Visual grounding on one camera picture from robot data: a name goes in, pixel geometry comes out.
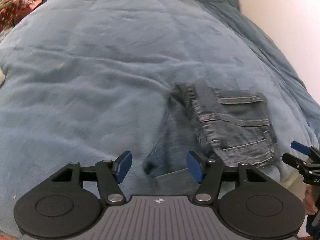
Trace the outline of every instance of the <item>person's hand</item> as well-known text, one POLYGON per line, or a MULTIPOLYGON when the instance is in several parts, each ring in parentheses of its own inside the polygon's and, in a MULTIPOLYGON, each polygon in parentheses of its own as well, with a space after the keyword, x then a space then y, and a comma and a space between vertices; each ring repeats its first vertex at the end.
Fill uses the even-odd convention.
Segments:
POLYGON ((307 215, 314 215, 318 212, 318 209, 316 208, 316 200, 313 198, 312 195, 312 185, 306 186, 306 191, 304 193, 304 200, 302 201, 304 204, 304 207, 306 209, 307 215))

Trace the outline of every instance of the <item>metal bolt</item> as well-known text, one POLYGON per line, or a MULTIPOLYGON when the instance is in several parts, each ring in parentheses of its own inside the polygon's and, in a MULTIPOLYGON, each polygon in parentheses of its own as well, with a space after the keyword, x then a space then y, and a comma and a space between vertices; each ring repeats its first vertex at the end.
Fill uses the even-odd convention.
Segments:
POLYGON ((111 202, 120 202, 123 200, 123 196, 120 194, 111 194, 108 196, 108 200, 111 202))
POLYGON ((201 193, 201 194, 196 195, 197 201, 206 202, 206 201, 209 201, 210 199, 211 199, 211 196, 206 193, 201 193))

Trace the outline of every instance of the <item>circular pad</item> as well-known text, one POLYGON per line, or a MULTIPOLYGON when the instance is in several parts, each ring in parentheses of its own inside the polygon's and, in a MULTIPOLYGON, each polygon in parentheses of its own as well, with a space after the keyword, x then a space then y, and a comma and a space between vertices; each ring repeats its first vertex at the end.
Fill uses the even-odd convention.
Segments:
POLYGON ((257 195, 247 199, 247 209, 253 214, 261 217, 271 217, 283 210, 280 200, 273 196, 257 195))
POLYGON ((249 183, 225 194, 218 213, 228 227, 250 239, 296 234, 305 218, 301 201, 281 186, 249 183))
POLYGON ((67 214, 73 208, 73 201, 66 196, 54 195, 41 199, 37 210, 47 217, 59 217, 67 214))
POLYGON ((14 218, 22 234, 38 239, 67 238, 92 226, 101 213, 99 199, 71 185, 50 192, 30 191, 14 207, 14 218))

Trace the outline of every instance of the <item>dark fabric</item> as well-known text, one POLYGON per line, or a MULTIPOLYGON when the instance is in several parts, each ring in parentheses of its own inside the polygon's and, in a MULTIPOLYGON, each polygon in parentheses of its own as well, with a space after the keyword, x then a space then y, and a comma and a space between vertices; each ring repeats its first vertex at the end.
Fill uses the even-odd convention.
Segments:
POLYGON ((315 227, 311 225, 315 216, 316 215, 307 217, 306 232, 313 236, 313 240, 320 240, 320 223, 318 223, 315 227))
POLYGON ((183 170, 189 151, 203 158, 215 153, 227 166, 272 162, 279 150, 266 104, 258 93, 219 90, 203 82, 177 84, 145 172, 158 177, 183 170))

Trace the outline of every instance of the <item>blue finger pad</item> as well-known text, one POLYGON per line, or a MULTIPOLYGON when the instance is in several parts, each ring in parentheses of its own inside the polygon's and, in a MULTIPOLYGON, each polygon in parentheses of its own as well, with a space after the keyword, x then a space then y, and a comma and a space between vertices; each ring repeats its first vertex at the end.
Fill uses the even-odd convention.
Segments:
POLYGON ((201 165, 190 153, 187 154, 187 167, 197 183, 203 181, 204 176, 202 174, 201 165))
POLYGON ((132 154, 129 152, 126 157, 118 164, 118 170, 115 174, 115 179, 118 183, 122 183, 125 176, 127 175, 129 169, 132 165, 132 154))
POLYGON ((303 153, 304 155, 310 155, 310 148, 307 147, 307 146, 304 146, 303 144, 301 143, 298 143, 296 141, 293 141, 291 143, 291 148, 298 151, 298 152, 301 152, 303 153))

